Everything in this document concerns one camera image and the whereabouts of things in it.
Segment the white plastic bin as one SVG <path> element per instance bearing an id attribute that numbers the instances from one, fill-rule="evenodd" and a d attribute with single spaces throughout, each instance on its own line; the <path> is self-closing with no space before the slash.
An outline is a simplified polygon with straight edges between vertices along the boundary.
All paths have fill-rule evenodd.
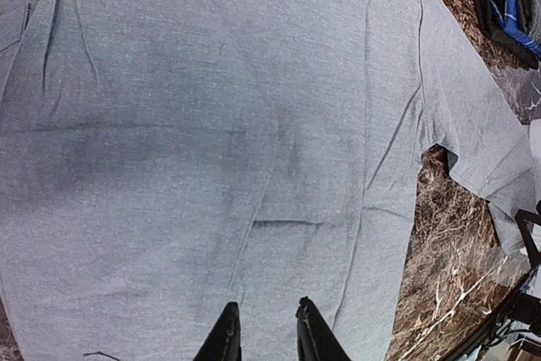
<path id="1" fill-rule="evenodd" d="M 529 147 L 536 165 L 541 163 L 541 119 L 534 119 L 529 124 Z"/>

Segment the grey long sleeve shirt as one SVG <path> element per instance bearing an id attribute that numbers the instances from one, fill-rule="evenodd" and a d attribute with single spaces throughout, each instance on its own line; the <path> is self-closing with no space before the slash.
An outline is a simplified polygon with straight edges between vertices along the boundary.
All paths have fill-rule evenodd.
<path id="1" fill-rule="evenodd" d="M 26 360 L 190 360 L 301 297 L 391 342 L 421 156 L 534 207 L 527 130 L 442 0 L 1 0 L 1 298 Z"/>

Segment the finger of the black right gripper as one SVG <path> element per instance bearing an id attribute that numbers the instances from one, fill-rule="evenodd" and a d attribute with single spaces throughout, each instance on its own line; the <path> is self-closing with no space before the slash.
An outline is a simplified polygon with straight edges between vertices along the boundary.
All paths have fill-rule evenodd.
<path id="1" fill-rule="evenodd" d="M 540 250 L 533 239 L 533 227 L 540 225 L 540 215 L 531 211 L 518 210 L 515 221 L 522 236 L 530 264 L 540 263 Z"/>

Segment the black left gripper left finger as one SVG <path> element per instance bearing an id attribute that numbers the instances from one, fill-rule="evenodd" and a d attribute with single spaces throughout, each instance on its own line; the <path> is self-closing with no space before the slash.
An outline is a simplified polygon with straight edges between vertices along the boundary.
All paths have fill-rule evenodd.
<path id="1" fill-rule="evenodd" d="M 241 361 L 241 323 L 237 302 L 224 307 L 194 361 Z"/>

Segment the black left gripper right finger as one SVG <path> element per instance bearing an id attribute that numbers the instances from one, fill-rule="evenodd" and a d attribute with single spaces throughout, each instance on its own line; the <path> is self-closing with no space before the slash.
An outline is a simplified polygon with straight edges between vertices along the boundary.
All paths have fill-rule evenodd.
<path id="1" fill-rule="evenodd" d="M 297 317 L 298 359 L 302 361 L 350 361 L 314 302 L 299 300 Z"/>

